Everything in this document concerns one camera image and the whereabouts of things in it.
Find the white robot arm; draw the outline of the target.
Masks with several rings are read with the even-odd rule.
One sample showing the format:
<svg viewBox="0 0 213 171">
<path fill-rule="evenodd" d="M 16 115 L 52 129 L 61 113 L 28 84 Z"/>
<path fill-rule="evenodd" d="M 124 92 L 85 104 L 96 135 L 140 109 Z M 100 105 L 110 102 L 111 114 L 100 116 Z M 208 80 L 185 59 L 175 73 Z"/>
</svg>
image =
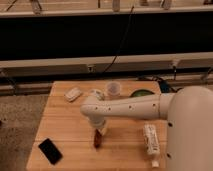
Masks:
<svg viewBox="0 0 213 171">
<path fill-rule="evenodd" d="M 108 117 L 165 120 L 166 171 L 213 171 L 213 91 L 206 87 L 118 100 L 92 93 L 80 111 L 96 129 Z"/>
</svg>

